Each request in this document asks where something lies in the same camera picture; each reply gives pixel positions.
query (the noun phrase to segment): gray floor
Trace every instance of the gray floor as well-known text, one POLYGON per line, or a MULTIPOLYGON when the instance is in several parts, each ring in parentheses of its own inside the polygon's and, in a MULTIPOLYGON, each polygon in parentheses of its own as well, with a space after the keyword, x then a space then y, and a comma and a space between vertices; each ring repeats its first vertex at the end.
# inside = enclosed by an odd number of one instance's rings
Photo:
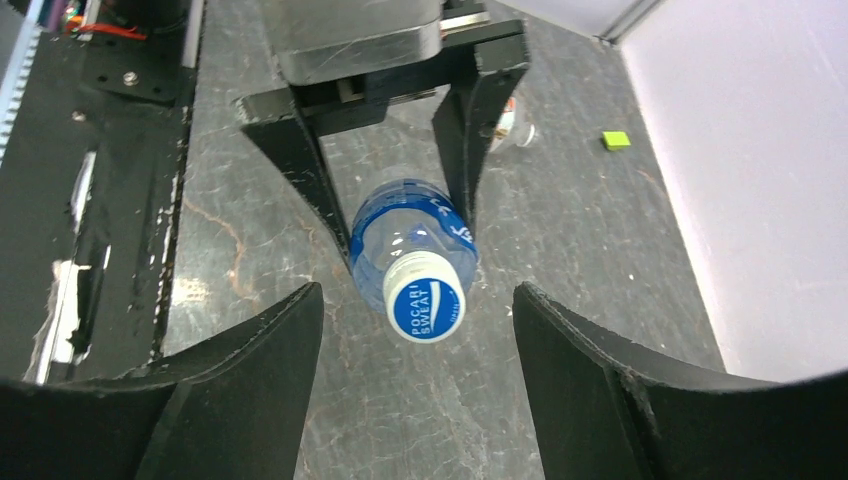
MULTIPOLYGON (((12 50, 15 49, 15 41, 21 29, 23 17, 6 2, 0 2, 0 84, 6 74, 9 59, 12 58, 12 50)), ((3 105, 0 112, 6 113, 3 105)))
MULTIPOLYGON (((519 92, 541 138, 488 160, 462 328, 412 345, 358 298, 329 233, 236 129, 231 102, 280 85, 255 2, 236 3, 208 1, 165 348, 321 282, 324 340, 296 478, 542 478, 512 331, 512 289, 524 280, 636 342, 723 368, 616 52, 528 20, 534 63, 519 92), (609 129, 634 147, 606 152, 598 137, 609 129)), ((324 139, 348 218, 383 166, 444 183, 436 105, 393 107, 382 125, 324 139)))

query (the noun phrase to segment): white wall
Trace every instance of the white wall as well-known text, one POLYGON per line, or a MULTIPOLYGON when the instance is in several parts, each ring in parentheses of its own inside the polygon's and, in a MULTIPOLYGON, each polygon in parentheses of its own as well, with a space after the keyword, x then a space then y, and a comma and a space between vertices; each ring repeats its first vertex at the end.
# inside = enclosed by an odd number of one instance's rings
POLYGON ((500 0, 510 7, 590 37, 604 33, 636 1, 500 0))
POLYGON ((728 371, 848 367, 848 2, 668 0, 623 52, 728 371))

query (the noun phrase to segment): plastic bottle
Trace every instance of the plastic bottle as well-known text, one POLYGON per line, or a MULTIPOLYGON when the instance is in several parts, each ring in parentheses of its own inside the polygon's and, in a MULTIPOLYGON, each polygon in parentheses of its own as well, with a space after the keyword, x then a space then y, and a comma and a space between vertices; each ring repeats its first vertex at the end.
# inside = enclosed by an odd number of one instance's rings
POLYGON ((401 337, 437 342, 462 323, 477 248, 447 195, 433 184, 402 167, 386 169, 378 180, 382 185, 353 222, 354 283, 401 337))
POLYGON ((509 97, 495 127, 495 138, 489 151, 501 153, 512 145, 526 147, 536 137, 536 126, 527 119, 524 102, 509 97))

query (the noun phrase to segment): red wire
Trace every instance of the red wire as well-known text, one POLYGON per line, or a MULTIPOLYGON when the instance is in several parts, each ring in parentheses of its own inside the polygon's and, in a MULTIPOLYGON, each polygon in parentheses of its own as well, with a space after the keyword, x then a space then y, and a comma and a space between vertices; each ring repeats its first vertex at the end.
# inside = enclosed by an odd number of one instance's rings
POLYGON ((146 40, 147 35, 141 33, 135 33, 138 30, 138 27, 133 28, 121 28, 116 27, 114 25, 108 25, 105 23, 92 23, 91 25, 83 25, 82 27, 77 28, 77 32, 85 33, 85 32, 98 32, 98 33, 107 33, 109 35, 117 35, 119 37, 131 38, 133 40, 146 40))

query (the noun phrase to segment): blue plastic bottle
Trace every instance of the blue plastic bottle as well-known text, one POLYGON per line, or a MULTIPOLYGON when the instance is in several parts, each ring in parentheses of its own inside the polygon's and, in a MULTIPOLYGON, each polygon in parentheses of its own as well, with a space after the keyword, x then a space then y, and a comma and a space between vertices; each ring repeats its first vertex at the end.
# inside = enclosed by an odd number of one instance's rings
POLYGON ((433 343, 456 331, 477 259, 471 232, 447 196, 408 175, 374 190, 353 222, 354 283, 412 342, 433 343))

